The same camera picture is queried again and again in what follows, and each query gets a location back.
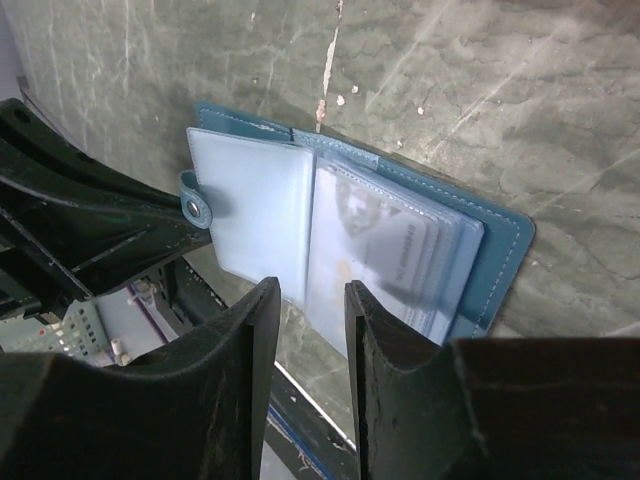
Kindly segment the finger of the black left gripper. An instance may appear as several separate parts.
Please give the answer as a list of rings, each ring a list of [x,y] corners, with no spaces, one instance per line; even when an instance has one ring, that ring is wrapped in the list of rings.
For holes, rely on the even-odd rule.
[[[89,157],[18,99],[1,103],[1,316],[64,316],[209,244],[180,199]]]

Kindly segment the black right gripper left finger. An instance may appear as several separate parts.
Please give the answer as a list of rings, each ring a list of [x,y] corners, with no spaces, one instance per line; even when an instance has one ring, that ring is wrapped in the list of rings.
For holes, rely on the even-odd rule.
[[[280,325],[268,277],[124,367],[1,358],[5,479],[256,479]]]

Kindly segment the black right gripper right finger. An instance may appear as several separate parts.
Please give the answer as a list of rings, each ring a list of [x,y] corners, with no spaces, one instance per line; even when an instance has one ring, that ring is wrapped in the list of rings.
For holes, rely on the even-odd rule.
[[[438,346],[346,285],[363,479],[635,479],[635,338],[456,339]]]

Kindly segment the blue card holder wallet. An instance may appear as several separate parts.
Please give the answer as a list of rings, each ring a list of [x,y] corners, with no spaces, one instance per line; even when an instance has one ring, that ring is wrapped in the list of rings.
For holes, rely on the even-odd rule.
[[[338,351],[353,280],[435,343],[486,335],[534,237],[528,216],[337,138],[195,111],[182,210],[224,271],[278,278]]]

